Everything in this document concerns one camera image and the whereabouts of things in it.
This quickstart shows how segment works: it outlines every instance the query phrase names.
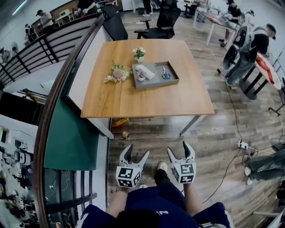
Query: power strip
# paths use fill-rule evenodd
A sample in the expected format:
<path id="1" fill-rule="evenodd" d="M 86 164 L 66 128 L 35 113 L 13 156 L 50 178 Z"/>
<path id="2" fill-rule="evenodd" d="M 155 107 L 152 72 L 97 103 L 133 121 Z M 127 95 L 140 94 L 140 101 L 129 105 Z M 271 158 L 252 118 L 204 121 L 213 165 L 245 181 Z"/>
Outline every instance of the power strip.
<path id="1" fill-rule="evenodd" d="M 241 149 L 244 149 L 244 150 L 246 150 L 246 149 L 248 149 L 248 144 L 246 143 L 246 142 L 238 142 L 237 143 L 237 146 L 239 147 L 239 148 L 241 148 Z"/>

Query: wooden table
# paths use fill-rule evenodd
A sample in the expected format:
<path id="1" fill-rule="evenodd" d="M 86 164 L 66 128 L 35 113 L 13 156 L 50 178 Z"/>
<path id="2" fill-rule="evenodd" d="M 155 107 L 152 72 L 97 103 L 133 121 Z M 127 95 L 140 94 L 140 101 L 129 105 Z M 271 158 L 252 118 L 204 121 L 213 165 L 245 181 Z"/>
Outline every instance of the wooden table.
<path id="1" fill-rule="evenodd" d="M 260 53 L 257 53 L 257 55 L 259 57 L 262 58 L 262 60 L 266 63 L 266 65 L 270 68 L 271 74 L 272 74 L 272 78 L 274 81 L 273 85 L 277 90 L 281 90 L 281 80 L 279 78 L 279 76 L 277 75 L 275 69 L 273 68 L 273 66 L 269 63 L 269 61 Z M 254 71 L 254 69 L 257 68 L 259 70 L 259 74 L 257 75 L 257 77 L 252 81 L 249 82 L 247 79 L 248 77 L 251 75 L 251 73 Z M 262 78 L 264 77 L 264 81 L 263 83 L 255 90 L 254 89 L 254 85 Z M 250 71 L 246 74 L 246 76 L 244 78 L 240 79 L 240 88 L 243 91 L 243 93 L 251 100 L 255 100 L 257 98 L 257 94 L 259 93 L 259 91 L 269 82 L 269 76 L 266 70 L 264 70 L 256 61 L 255 61 L 255 65 L 250 69 Z"/>
<path id="2" fill-rule="evenodd" d="M 193 28 L 196 28 L 196 21 L 197 21 L 197 17 L 198 17 L 198 14 L 201 14 L 204 18 L 206 18 L 208 21 L 211 22 L 212 26 L 211 26 L 211 30 L 208 34 L 208 38 L 207 38 L 207 42 L 206 42 L 206 46 L 209 45 L 210 43 L 210 39 L 211 39 L 211 36 L 213 34 L 213 31 L 214 31 L 214 28 L 215 28 L 215 25 L 217 26 L 220 26 L 220 27 L 223 27 L 225 29 L 228 29 L 230 31 L 232 31 L 232 33 L 230 33 L 229 37 L 228 37 L 228 41 L 227 41 L 227 44 L 225 46 L 226 50 L 228 50 L 230 48 L 230 46 L 232 45 L 232 42 L 233 42 L 233 39 L 235 37 L 235 34 L 236 34 L 236 28 L 232 27 L 228 22 L 222 22 L 222 24 L 219 24 L 217 22 L 214 22 L 212 20 L 212 17 L 215 15 L 214 13 L 212 12 L 202 12 L 202 11 L 199 11 L 199 10 L 196 10 L 195 12 L 195 16 L 194 16 L 194 23 L 193 23 Z"/>
<path id="3" fill-rule="evenodd" d="M 131 69 L 132 50 L 147 50 L 144 62 L 169 61 L 178 84 L 136 90 L 131 76 L 123 83 L 103 83 L 114 64 Z M 207 114 L 214 114 L 201 72 L 185 41 L 140 39 L 103 44 L 94 66 L 81 112 L 82 118 L 194 116 L 182 135 Z"/>

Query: white sneaker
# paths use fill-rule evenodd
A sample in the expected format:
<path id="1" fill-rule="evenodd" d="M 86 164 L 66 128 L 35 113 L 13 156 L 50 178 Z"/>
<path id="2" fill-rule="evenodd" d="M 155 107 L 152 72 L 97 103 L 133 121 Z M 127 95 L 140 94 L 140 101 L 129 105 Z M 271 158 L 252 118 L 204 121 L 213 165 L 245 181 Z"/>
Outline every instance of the white sneaker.
<path id="1" fill-rule="evenodd" d="M 146 184 L 141 184 L 138 188 L 147 188 Z"/>
<path id="2" fill-rule="evenodd" d="M 244 169 L 244 174 L 246 176 L 249 176 L 249 174 L 251 173 L 251 169 L 247 166 L 245 169 Z"/>
<path id="3" fill-rule="evenodd" d="M 167 172 L 167 164 L 165 162 L 160 162 L 157 170 L 159 169 L 162 169 Z"/>
<path id="4" fill-rule="evenodd" d="M 253 183 L 253 180 L 250 179 L 250 177 L 248 177 L 248 180 L 246 181 L 247 185 L 251 185 Z"/>

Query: wooden floor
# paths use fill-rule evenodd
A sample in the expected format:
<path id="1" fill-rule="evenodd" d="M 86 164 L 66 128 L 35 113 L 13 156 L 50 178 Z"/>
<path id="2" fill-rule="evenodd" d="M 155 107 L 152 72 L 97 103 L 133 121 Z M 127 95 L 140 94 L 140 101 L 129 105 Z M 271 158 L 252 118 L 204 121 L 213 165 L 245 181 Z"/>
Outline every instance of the wooden floor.
<path id="1" fill-rule="evenodd" d="M 152 16 L 151 27 L 154 27 L 158 13 Z M 136 38 L 136 29 L 145 29 L 145 25 L 136 24 L 141 17 L 132 12 L 122 13 L 129 39 Z M 169 146 L 183 155 L 182 141 L 188 142 L 196 154 L 197 177 L 195 186 L 202 201 L 205 201 L 219 186 L 227 165 L 238 153 L 237 142 L 240 136 L 236 128 L 233 105 L 225 87 L 224 78 L 216 74 L 226 51 L 220 47 L 218 39 L 224 34 L 223 29 L 216 29 L 209 46 L 206 39 L 210 29 L 207 23 L 197 23 L 193 29 L 193 19 L 180 17 L 175 24 L 173 39 L 185 40 L 191 50 L 215 108 L 215 115 L 207 116 L 196 128 L 179 137 L 179 132 L 186 126 L 190 117 L 172 118 L 133 118 L 130 123 L 113 128 L 114 140 L 110 142 L 109 156 L 109 190 L 116 188 L 115 170 L 119 155 L 130 143 L 134 144 L 133 156 L 140 157 L 150 150 L 150 156 L 143 171 L 141 183 L 154 186 L 153 176 L 160 161 L 167 162 L 166 147 Z M 269 112 L 269 107 L 277 108 L 281 101 L 278 91 L 267 84 L 258 94 L 255 101 L 249 100 L 238 88 L 230 91 L 237 114 L 237 123 L 244 142 L 259 149 L 269 147 L 271 138 L 284 134 L 285 108 L 283 115 L 277 117 Z M 123 140 L 122 132 L 130 133 L 130 141 Z M 222 202 L 229 211 L 237 228 L 258 227 L 260 217 L 252 215 L 253 211 L 271 211 L 276 207 L 275 193 L 278 180 L 256 182 L 251 186 L 245 184 L 244 167 L 241 164 L 243 151 L 228 169 L 227 176 L 216 194 L 204 205 L 208 207 L 215 202 Z"/>

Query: scissors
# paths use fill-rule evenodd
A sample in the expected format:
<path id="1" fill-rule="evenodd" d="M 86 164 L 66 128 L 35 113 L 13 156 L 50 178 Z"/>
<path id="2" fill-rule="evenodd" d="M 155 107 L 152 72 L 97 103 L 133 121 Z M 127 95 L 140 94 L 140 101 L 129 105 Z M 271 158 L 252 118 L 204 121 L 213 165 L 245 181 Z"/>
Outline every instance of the scissors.
<path id="1" fill-rule="evenodd" d="M 162 67 L 162 69 L 163 69 L 162 77 L 163 77 L 164 79 L 169 79 L 169 78 L 170 78 L 170 74 L 165 71 L 164 66 Z"/>

